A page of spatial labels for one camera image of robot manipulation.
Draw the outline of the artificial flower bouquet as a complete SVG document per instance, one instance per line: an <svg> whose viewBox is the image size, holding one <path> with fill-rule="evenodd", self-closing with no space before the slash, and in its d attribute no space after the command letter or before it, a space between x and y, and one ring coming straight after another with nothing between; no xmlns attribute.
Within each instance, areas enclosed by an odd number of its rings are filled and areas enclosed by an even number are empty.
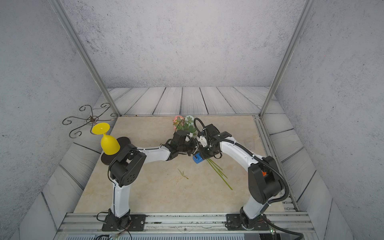
<svg viewBox="0 0 384 240"><path fill-rule="evenodd" d="M193 135L196 133L196 128L192 126L192 117L191 116L175 116L173 120L173 125L175 127L175 131L177 130L192 130ZM228 177L223 173L223 169L216 164L212 159L207 159L207 162L212 167L212 169L219 175L219 177L224 181L224 183L229 187L231 191L233 188L227 182Z"/></svg>

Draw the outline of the blue tape dispenser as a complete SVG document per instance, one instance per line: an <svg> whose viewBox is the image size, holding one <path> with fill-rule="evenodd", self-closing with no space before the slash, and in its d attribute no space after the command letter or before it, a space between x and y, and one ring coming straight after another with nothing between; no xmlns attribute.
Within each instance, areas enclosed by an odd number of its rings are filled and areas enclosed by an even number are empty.
<svg viewBox="0 0 384 240"><path fill-rule="evenodd" d="M196 164L199 164L203 161L204 159L202 158L201 154L200 153L197 153L193 156L193 161L196 163Z"/></svg>

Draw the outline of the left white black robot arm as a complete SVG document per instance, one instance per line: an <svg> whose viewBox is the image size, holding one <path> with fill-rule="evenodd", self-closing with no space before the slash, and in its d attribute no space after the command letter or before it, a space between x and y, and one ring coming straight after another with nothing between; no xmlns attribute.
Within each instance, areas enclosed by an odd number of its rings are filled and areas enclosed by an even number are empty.
<svg viewBox="0 0 384 240"><path fill-rule="evenodd" d="M179 155L191 156L198 150L198 141L184 131L176 131L172 139L158 147L139 148L127 137L118 138L117 143L120 149L112 155L113 159L108 168L109 179L113 183L113 202L110 210L117 219L127 216L130 212L131 185L139 176L143 165L170 161Z"/></svg>

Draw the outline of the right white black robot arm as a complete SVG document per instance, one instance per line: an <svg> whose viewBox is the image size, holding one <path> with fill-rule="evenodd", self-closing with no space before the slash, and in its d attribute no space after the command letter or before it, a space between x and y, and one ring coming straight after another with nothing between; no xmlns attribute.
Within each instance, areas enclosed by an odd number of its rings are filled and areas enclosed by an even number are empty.
<svg viewBox="0 0 384 240"><path fill-rule="evenodd" d="M251 196L240 211L246 220L258 218L271 204L289 197L289 185L273 157L256 155L238 143L231 134L219 132L212 124L203 126L198 136L202 137L198 140L202 159L226 154L247 171Z"/></svg>

